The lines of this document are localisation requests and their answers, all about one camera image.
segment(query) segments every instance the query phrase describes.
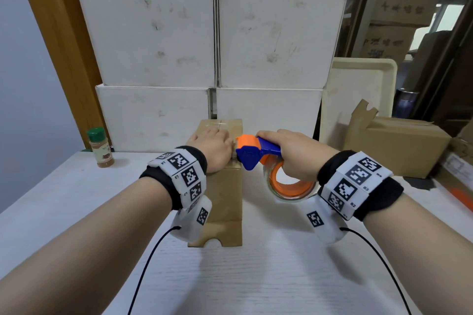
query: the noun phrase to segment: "green jar lid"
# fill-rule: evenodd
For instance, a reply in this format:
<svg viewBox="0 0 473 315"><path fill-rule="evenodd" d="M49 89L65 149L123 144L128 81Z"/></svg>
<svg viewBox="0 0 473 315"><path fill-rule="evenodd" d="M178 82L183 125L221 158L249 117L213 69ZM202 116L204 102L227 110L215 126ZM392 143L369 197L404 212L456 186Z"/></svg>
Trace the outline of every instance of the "green jar lid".
<svg viewBox="0 0 473 315"><path fill-rule="evenodd" d="M87 136L91 142L102 142L105 139L105 129L103 127L91 128L87 131Z"/></svg>

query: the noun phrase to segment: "orange tape core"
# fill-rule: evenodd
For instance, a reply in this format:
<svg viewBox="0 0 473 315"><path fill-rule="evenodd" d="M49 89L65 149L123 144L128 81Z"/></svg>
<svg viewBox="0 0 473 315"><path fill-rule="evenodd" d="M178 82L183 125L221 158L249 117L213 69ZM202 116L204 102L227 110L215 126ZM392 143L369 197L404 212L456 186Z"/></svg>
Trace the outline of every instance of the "orange tape core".
<svg viewBox="0 0 473 315"><path fill-rule="evenodd" d="M269 183L276 192L286 197L299 197L312 188L314 184L312 182L306 181L299 181L293 183L292 185L285 185L284 183L279 183L276 180L276 174L278 173L279 169L282 167L283 164L284 161L279 162L277 165L274 166L274 168L271 170L271 173L269 174Z"/></svg>

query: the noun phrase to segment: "white plastic tray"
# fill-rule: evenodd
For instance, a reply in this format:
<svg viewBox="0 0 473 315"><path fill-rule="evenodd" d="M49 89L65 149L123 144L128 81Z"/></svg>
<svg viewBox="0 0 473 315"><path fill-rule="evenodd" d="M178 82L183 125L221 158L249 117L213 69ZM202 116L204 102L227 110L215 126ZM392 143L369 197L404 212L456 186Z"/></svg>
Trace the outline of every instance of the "white plastic tray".
<svg viewBox="0 0 473 315"><path fill-rule="evenodd" d="M378 116L391 117L397 65L391 59L334 57L322 93L319 140L343 148L352 112L364 98Z"/></svg>

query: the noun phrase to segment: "jar label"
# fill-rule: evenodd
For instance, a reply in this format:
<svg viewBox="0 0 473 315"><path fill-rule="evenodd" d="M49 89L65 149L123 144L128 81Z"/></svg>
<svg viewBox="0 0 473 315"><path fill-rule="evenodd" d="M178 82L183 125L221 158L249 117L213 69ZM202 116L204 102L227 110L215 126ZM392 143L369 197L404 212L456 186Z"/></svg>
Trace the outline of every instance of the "jar label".
<svg viewBox="0 0 473 315"><path fill-rule="evenodd" d="M92 149L94 152L95 159L98 163L107 162L112 158L112 151L110 151L110 145L105 143L102 147L97 149Z"/></svg>

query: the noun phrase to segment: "white wall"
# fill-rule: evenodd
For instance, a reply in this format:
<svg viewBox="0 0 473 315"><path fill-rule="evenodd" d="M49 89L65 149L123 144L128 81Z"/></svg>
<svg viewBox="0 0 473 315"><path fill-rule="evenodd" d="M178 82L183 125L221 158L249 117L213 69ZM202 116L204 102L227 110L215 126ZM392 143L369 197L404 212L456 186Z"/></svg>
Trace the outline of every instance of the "white wall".
<svg viewBox="0 0 473 315"><path fill-rule="evenodd" d="M0 0L0 212L83 148L28 0Z"/></svg>

